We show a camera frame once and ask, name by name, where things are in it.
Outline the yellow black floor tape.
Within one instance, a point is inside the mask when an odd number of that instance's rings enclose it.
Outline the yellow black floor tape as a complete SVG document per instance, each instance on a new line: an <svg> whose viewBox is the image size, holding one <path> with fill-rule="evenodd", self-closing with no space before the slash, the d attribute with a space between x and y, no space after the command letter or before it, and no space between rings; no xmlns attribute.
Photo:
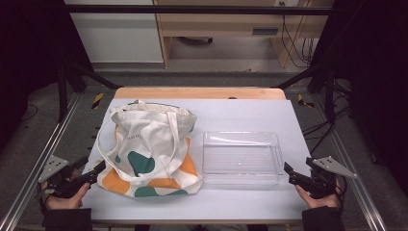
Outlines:
<svg viewBox="0 0 408 231"><path fill-rule="evenodd" d="M93 100L93 103L91 105L92 109L97 109L98 108L98 106L99 106L99 104L100 104L100 102L101 102L101 100L103 98L103 95L104 95L103 92L99 92L99 93L96 94L96 96L95 96L95 98Z"/></svg>
<svg viewBox="0 0 408 231"><path fill-rule="evenodd" d="M314 103L308 103L304 101L302 94L297 95L297 102L298 102L298 105L300 106L305 106L308 108L315 108Z"/></svg>

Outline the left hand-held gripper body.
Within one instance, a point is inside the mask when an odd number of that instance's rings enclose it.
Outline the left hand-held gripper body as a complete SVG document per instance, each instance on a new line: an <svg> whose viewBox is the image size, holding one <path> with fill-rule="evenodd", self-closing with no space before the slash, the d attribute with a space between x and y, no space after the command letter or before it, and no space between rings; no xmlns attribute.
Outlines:
<svg viewBox="0 0 408 231"><path fill-rule="evenodd" d="M81 188L71 170L71 163L52 155L45 163L44 169L38 178L40 184L45 183L45 192L59 198L70 198Z"/></svg>

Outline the dark curtain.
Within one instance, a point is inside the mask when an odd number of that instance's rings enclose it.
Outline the dark curtain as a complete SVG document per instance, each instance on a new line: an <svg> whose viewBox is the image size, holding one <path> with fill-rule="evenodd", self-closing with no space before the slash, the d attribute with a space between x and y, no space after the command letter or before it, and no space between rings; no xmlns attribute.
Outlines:
<svg viewBox="0 0 408 231"><path fill-rule="evenodd" d="M61 67L92 66L64 0L0 0L0 150L29 95L58 81Z"/></svg>
<svg viewBox="0 0 408 231"><path fill-rule="evenodd" d="M351 84L372 151L408 195L408 0L334 0L314 61Z"/></svg>

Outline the black curved object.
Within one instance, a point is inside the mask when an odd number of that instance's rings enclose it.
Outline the black curved object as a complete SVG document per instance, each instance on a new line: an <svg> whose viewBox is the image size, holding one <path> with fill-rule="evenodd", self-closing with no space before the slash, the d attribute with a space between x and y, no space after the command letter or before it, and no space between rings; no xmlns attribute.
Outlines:
<svg viewBox="0 0 408 231"><path fill-rule="evenodd" d="M179 37L179 41L188 45L207 45L213 42L213 38L186 38Z"/></svg>

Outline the aluminium rail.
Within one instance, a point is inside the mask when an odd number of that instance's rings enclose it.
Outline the aluminium rail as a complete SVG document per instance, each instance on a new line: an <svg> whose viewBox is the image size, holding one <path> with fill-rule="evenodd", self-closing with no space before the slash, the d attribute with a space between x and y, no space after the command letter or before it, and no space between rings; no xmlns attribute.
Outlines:
<svg viewBox="0 0 408 231"><path fill-rule="evenodd" d="M351 214L354 213L356 217L353 220L363 218L367 223L369 231L387 231L385 222L379 214L365 185L361 171L352 161L352 155L347 151L345 141L339 134L341 122L351 116L351 110L346 101L346 97L342 95L334 96L331 106L334 107L335 120L334 124L326 124L328 133L324 135L324 137L328 138L332 149L330 151L324 151L316 144L311 154L313 157L326 157L331 155L340 164L357 174L356 179L340 179L341 184L347 187L344 194L344 214L350 217Z"/></svg>
<svg viewBox="0 0 408 231"><path fill-rule="evenodd" d="M54 154L54 151L56 150L66 127L68 126L72 116L74 115L80 99L81 95L79 93L72 94L65 115L63 116L62 120L57 123L54 131L52 132L52 135L39 154L36 163L34 164L32 170L30 171L24 182L24 185L16 195L16 198L10 210L0 221L0 231L13 231L18 224L19 219L21 218L27 204L29 203L37 188L40 173L45 167L47 161Z"/></svg>

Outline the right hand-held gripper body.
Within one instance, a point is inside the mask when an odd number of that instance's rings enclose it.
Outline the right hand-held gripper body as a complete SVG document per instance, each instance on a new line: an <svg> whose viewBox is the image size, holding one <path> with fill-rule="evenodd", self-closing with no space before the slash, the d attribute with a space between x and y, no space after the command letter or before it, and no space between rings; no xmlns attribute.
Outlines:
<svg viewBox="0 0 408 231"><path fill-rule="evenodd" d="M357 178L357 174L341 165L331 156L314 159L318 170L311 169L310 184L303 188L310 193L313 198L323 198L334 194L337 187L337 176L341 175L352 179Z"/></svg>

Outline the person's right hand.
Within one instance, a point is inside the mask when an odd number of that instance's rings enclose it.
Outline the person's right hand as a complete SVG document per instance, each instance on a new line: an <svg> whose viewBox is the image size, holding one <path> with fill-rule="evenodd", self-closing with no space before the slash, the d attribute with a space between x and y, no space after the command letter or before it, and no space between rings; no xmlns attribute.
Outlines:
<svg viewBox="0 0 408 231"><path fill-rule="evenodd" d="M305 202L309 209L316 209L320 207L340 208L340 201L335 194L327 195L323 198L315 199L311 197L303 188L298 185L294 186L300 198Z"/></svg>

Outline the grey desk label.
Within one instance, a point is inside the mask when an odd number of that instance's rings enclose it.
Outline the grey desk label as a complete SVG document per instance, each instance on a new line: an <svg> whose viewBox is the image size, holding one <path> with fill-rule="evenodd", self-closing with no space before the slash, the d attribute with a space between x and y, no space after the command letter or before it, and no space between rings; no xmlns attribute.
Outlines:
<svg viewBox="0 0 408 231"><path fill-rule="evenodd" d="M253 28L253 36L276 36L279 32L279 28Z"/></svg>

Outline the black metal stand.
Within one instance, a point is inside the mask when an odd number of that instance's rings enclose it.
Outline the black metal stand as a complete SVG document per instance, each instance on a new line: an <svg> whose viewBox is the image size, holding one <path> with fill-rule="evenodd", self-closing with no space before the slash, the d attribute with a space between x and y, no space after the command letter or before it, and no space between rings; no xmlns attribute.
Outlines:
<svg viewBox="0 0 408 231"><path fill-rule="evenodd" d="M317 93L322 87L325 87L324 96L324 115L328 119L330 124L335 123L335 112L334 112L334 72L328 64L315 64L308 67L306 70L296 74L291 79L278 84L277 86L272 86L273 89L284 90L294 83L299 82L307 77L311 77L307 90L310 93Z"/></svg>
<svg viewBox="0 0 408 231"><path fill-rule="evenodd" d="M117 85L102 76L96 74L92 69L85 68L76 63L65 63L58 71L58 89L59 89L59 103L60 115L59 122L63 121L67 116L68 101L66 84L69 84L75 92L84 92L87 88L84 76L90 77L92 80L100 83L111 90L118 90L120 85Z"/></svg>

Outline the clear plastic tray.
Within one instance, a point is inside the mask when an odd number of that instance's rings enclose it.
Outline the clear plastic tray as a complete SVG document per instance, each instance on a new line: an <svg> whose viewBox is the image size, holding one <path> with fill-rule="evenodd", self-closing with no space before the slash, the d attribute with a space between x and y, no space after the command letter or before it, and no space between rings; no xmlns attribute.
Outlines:
<svg viewBox="0 0 408 231"><path fill-rule="evenodd" d="M278 184L284 174L278 136L273 132L206 132L202 171L212 185Z"/></svg>

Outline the white patterned canvas tote bag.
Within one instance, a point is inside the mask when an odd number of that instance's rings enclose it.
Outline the white patterned canvas tote bag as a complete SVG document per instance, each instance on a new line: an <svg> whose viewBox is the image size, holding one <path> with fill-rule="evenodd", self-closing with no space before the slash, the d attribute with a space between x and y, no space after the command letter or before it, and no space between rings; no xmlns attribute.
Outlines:
<svg viewBox="0 0 408 231"><path fill-rule="evenodd" d="M130 197L197 193L203 177L189 154L197 116L185 108L135 101L110 109L115 145L97 143L106 168L97 184Z"/></svg>

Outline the light wooden desk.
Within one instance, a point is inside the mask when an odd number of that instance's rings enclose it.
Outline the light wooden desk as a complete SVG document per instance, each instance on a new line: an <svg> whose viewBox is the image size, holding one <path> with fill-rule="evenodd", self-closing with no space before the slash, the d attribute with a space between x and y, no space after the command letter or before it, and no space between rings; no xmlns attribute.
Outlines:
<svg viewBox="0 0 408 231"><path fill-rule="evenodd" d="M330 8L334 0L153 0L156 6L240 6L240 7L308 7ZM270 39L282 67L295 55L301 38L317 39L325 26L325 15L267 14L182 14L157 15L164 38L265 37ZM276 36L253 36L253 28L279 28Z"/></svg>

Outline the person's left hand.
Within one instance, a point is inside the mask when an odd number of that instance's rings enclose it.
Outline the person's left hand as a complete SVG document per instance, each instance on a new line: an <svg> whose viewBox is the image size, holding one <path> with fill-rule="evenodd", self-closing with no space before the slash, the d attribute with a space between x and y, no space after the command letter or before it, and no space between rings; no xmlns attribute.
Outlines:
<svg viewBox="0 0 408 231"><path fill-rule="evenodd" d="M59 198L46 193L42 196L42 201L47 210L80 209L83 206L82 198L86 195L89 188L90 184L85 183L78 192L70 198Z"/></svg>

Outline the white table board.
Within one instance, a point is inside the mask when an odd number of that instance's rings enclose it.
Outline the white table board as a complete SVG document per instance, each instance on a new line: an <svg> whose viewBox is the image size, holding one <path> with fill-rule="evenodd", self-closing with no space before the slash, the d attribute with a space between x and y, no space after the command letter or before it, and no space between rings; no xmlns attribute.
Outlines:
<svg viewBox="0 0 408 231"><path fill-rule="evenodd" d="M189 152L204 177L192 195L129 197L93 187L84 197L99 223L299 222L306 205L283 165L308 173L310 153L293 105L282 99L175 99L197 121Z"/></svg>

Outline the white cabinet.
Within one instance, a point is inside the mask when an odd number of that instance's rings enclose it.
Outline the white cabinet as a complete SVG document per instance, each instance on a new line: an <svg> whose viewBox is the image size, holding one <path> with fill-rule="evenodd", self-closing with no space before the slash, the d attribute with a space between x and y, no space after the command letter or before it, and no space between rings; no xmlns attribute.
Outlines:
<svg viewBox="0 0 408 231"><path fill-rule="evenodd" d="M72 13L71 18L94 64L163 61L154 13Z"/></svg>

